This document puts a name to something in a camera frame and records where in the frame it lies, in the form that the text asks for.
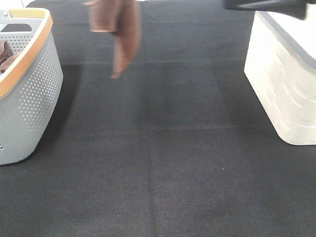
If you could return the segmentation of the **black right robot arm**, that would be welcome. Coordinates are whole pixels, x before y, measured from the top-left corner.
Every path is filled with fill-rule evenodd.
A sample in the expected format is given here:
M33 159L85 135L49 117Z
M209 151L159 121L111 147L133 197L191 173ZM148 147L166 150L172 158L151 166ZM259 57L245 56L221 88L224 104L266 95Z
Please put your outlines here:
M306 0L222 0L228 10L268 11L304 20L307 12Z

